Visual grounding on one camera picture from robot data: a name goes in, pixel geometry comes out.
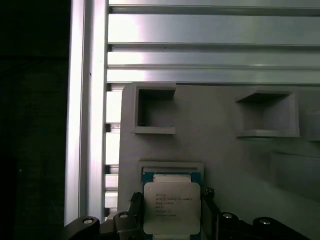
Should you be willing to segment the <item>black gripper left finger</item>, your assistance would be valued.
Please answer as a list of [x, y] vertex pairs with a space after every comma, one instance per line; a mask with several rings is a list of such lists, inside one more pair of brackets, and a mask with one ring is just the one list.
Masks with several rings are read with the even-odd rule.
[[141, 192], [133, 193], [127, 211], [122, 211], [113, 218], [101, 223], [93, 216], [75, 219], [63, 228], [65, 240], [143, 240], [142, 218], [144, 196]]

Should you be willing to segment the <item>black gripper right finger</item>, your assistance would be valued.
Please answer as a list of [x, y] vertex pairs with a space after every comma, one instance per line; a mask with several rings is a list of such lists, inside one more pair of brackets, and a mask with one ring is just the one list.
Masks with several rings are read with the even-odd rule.
[[271, 217], [258, 217], [252, 224], [231, 212], [221, 211], [215, 190], [201, 188], [201, 225], [208, 240], [307, 240], [301, 233]]

